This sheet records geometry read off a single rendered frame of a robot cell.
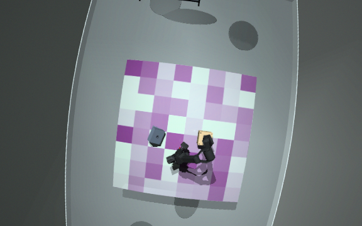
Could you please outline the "dark grey square panel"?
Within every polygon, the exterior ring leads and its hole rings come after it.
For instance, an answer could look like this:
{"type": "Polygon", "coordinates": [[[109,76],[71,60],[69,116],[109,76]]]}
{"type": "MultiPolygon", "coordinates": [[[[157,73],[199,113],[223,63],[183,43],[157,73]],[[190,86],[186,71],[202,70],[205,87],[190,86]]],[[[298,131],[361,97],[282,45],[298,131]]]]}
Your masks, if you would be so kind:
{"type": "Polygon", "coordinates": [[[148,136],[148,141],[151,143],[155,143],[155,144],[160,144],[163,136],[164,136],[165,131],[162,129],[159,129],[155,126],[152,126],[152,130],[148,136]]]}

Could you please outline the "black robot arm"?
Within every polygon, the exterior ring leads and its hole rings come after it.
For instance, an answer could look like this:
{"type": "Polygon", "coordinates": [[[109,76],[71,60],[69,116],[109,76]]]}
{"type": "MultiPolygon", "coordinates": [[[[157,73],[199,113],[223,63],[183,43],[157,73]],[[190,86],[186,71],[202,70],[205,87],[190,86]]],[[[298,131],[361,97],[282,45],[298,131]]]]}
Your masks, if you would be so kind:
{"type": "Polygon", "coordinates": [[[215,159],[215,155],[214,152],[211,148],[211,146],[214,144],[211,135],[205,135],[203,137],[203,145],[204,145],[204,149],[201,149],[195,156],[189,156],[190,154],[188,152],[185,153],[185,151],[181,152],[178,151],[176,152],[176,154],[173,154],[171,156],[167,156],[167,163],[173,163],[175,162],[175,164],[183,164],[183,163],[195,163],[195,164],[199,164],[199,163],[208,163],[212,160],[215,159]],[[206,161],[205,160],[200,160],[199,155],[200,153],[203,152],[205,157],[206,157],[206,161]]]}

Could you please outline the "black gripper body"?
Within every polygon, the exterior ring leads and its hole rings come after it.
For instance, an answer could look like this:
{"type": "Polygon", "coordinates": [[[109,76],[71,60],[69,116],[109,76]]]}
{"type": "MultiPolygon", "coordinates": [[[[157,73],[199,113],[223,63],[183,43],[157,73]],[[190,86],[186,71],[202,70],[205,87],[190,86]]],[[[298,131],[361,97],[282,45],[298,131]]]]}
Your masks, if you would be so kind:
{"type": "MultiPolygon", "coordinates": [[[[178,152],[178,151],[183,152],[183,151],[182,151],[183,148],[187,149],[188,147],[189,147],[189,145],[183,142],[183,143],[181,144],[180,149],[178,148],[178,149],[176,150],[176,152],[178,152]]],[[[176,154],[176,152],[175,152],[175,154],[176,154]]]]}

